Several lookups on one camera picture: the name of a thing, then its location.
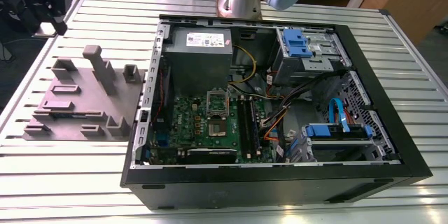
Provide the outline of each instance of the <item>ram slot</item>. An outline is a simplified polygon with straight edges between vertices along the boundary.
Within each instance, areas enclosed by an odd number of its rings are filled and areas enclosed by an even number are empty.
[[[259,154],[258,150],[261,148],[261,140],[259,140],[259,125],[258,125],[258,116],[257,116],[257,111],[255,111],[255,104],[254,104],[254,100],[253,97],[249,100],[249,106],[251,109],[251,151],[254,154]]]
[[[251,131],[247,127],[247,115],[246,115],[246,102],[245,97],[239,97],[237,103],[237,110],[239,113],[238,117],[238,126],[241,128],[241,147],[242,147],[242,155],[245,158],[251,158],[251,144],[250,144],[250,135]]]

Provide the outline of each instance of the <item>floor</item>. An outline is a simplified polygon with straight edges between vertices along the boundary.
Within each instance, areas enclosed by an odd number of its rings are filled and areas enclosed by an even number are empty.
[[[25,32],[17,32],[0,19],[0,30],[6,31],[0,41],[6,42],[7,49],[15,55],[15,61],[0,61],[0,113],[10,98],[27,74],[34,60],[45,46],[46,40],[34,39]],[[419,51],[448,86],[448,35],[433,30],[426,40],[418,45]]]
[[[443,35],[438,28],[434,29],[418,49],[448,87],[448,34]]]

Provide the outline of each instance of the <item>power supply label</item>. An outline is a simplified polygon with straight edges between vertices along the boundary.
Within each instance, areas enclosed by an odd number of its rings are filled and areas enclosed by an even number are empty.
[[[187,34],[187,47],[225,47],[225,34]]]

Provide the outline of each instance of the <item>green motherboard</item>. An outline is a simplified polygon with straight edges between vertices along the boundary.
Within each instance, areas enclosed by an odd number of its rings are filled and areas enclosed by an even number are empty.
[[[161,147],[155,153],[163,164],[177,164],[177,152],[183,148],[234,149],[238,151],[237,163],[273,163],[271,143],[259,147],[257,156],[249,157],[242,151],[242,110],[238,109],[238,102],[238,98],[223,101],[223,98],[210,96],[210,110],[225,110],[229,106],[227,117],[211,117],[210,114],[207,116],[207,96],[175,98],[169,145],[166,148]],[[255,98],[253,104],[261,126],[261,121],[266,118],[265,101]]]

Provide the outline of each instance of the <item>slotted metal table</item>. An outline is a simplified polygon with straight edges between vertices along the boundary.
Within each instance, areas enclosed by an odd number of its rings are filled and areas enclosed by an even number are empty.
[[[447,223],[448,92],[391,17],[295,5],[263,18],[349,25],[435,176],[353,204],[151,212],[121,188],[126,142],[26,141],[23,129],[58,58],[79,67],[87,44],[113,66],[150,65],[159,14],[217,15],[215,0],[74,0],[69,31],[51,38],[0,116],[0,220],[53,223]]]

